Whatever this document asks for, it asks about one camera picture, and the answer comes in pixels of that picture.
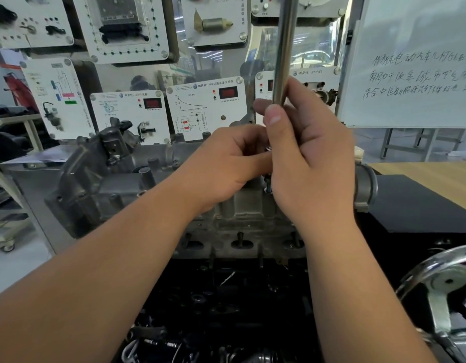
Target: whiteboard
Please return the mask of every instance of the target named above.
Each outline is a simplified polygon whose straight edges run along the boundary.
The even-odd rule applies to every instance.
[[[349,127],[466,128],[466,0],[366,0],[338,117]]]

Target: right hand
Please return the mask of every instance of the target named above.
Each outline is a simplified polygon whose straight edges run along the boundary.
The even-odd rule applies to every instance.
[[[299,230],[354,220],[354,138],[329,107],[289,78],[283,108],[257,99],[272,147],[275,201]]]

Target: wooden table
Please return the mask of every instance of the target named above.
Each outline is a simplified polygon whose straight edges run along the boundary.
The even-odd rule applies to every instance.
[[[466,162],[372,163],[383,174],[402,174],[466,209]]]

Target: forearm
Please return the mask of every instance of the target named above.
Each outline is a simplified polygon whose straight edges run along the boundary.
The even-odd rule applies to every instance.
[[[301,231],[327,363],[435,363],[354,219]]]
[[[194,216],[174,187],[159,184],[2,293],[0,361],[110,361]]]

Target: left hand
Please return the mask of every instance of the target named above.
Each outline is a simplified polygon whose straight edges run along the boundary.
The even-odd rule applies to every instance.
[[[232,197],[247,181],[272,172],[268,136],[260,125],[217,129],[169,179],[204,213]]]

